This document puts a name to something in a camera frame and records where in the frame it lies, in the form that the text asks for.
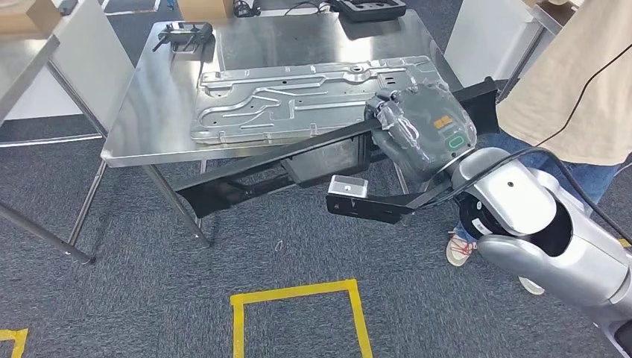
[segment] stamped metal panel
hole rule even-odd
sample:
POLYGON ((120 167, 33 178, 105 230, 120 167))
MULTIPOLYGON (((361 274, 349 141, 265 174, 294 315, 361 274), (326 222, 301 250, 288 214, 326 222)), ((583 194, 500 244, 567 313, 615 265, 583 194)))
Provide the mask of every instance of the stamped metal panel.
POLYGON ((316 136, 362 121, 380 88, 427 81, 440 76, 426 56, 208 72, 191 137, 217 144, 316 136))

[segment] plastic wrap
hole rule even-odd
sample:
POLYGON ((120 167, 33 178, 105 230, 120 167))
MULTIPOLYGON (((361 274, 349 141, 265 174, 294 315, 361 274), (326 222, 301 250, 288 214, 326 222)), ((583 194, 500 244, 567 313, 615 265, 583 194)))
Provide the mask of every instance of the plastic wrap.
POLYGON ((382 131, 373 140, 406 177, 429 180, 474 148, 476 128, 444 82, 383 93, 375 112, 382 131))

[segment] stainless steel table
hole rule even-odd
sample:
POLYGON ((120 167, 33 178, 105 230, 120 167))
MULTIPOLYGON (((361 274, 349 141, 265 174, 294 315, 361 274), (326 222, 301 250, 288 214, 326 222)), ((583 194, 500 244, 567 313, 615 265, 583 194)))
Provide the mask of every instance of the stainless steel table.
POLYGON ((337 13, 223 19, 212 23, 214 48, 172 54, 151 49, 168 22, 154 24, 101 157, 112 167, 144 166, 195 236, 199 227, 155 164, 257 155, 292 140, 201 145, 190 138, 202 72, 311 63, 430 57, 453 90, 461 88, 430 33, 412 10, 389 22, 352 24, 337 13))
MULTIPOLYGON (((66 91, 73 102, 82 110, 86 118, 95 127, 98 134, 80 136, 68 136, 52 139, 34 139, 21 142, 0 142, 0 148, 25 145, 43 145, 59 142, 74 142, 77 140, 102 138, 107 135, 106 130, 98 122, 94 114, 88 109, 81 97, 73 90, 70 83, 55 66, 51 59, 60 42, 55 35, 42 39, 25 39, 21 37, 0 37, 0 125, 11 108, 19 100, 22 93, 31 85, 38 73, 46 66, 53 77, 66 91)), ((83 202, 79 216, 75 221, 72 232, 67 241, 60 239, 50 231, 33 222, 15 209, 0 201, 0 216, 22 227, 33 235, 48 242, 68 255, 71 255, 81 263, 91 262, 91 258, 84 252, 76 249, 79 233, 87 216, 92 200, 101 177, 106 169, 105 162, 101 161, 95 178, 88 190, 88 195, 83 202)))

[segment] beige shirt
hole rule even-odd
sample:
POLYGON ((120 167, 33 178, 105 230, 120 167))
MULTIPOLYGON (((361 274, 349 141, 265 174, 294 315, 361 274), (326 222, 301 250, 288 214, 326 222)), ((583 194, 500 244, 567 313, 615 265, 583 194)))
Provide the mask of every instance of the beige shirt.
MULTIPOLYGON (((497 107, 502 130, 536 145, 560 130, 584 84, 632 43, 632 0, 586 0, 497 107)), ((542 147, 603 166, 632 152, 632 49, 592 80, 564 131, 542 147)))

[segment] yellow floor tape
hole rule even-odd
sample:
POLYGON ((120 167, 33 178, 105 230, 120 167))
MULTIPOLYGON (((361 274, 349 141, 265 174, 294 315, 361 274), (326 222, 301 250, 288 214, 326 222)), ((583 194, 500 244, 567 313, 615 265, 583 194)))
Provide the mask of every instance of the yellow floor tape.
POLYGON ((230 304, 233 305, 233 357, 243 358, 244 356, 244 305, 254 304, 272 300, 282 300, 284 298, 294 298, 308 295, 318 295, 321 293, 348 291, 353 312, 353 323, 355 333, 358 335, 358 343, 363 358, 372 358, 371 345, 367 326, 364 323, 364 313, 358 291, 358 281, 342 280, 327 283, 316 283, 314 285, 287 287, 284 289, 271 289, 251 293, 240 293, 230 296, 230 304))
POLYGON ((24 353, 28 328, 24 330, 0 330, 0 341, 13 341, 11 358, 20 358, 24 353))

